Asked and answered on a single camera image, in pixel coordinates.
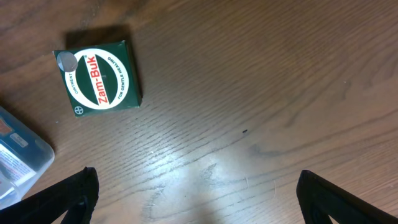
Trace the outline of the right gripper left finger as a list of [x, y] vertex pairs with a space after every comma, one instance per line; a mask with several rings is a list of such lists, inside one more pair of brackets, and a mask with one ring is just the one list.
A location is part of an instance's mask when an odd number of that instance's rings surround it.
[[1, 224], [89, 223], [99, 199], [96, 169], [85, 167], [70, 177], [1, 210]]

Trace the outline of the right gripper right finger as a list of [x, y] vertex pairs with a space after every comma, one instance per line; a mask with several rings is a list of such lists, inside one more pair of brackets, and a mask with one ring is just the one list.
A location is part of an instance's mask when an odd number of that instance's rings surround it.
[[301, 171], [296, 194], [306, 224], [397, 223], [397, 218], [310, 170]]

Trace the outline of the clear plastic container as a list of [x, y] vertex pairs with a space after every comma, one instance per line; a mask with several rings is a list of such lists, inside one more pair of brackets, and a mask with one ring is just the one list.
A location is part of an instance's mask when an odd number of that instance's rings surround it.
[[1, 108], [1, 209], [20, 202], [54, 159], [47, 142]]

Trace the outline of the dark green square box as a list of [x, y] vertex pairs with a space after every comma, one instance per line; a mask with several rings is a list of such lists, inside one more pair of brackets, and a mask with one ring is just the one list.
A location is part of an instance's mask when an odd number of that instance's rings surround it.
[[76, 117], [140, 107], [141, 88], [126, 41], [53, 54]]

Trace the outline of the blue medicine box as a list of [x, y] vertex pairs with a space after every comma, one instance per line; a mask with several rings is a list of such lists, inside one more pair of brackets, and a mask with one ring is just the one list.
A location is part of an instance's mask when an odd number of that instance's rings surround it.
[[29, 143], [1, 118], [1, 200], [21, 198], [32, 187], [36, 171], [22, 158]]

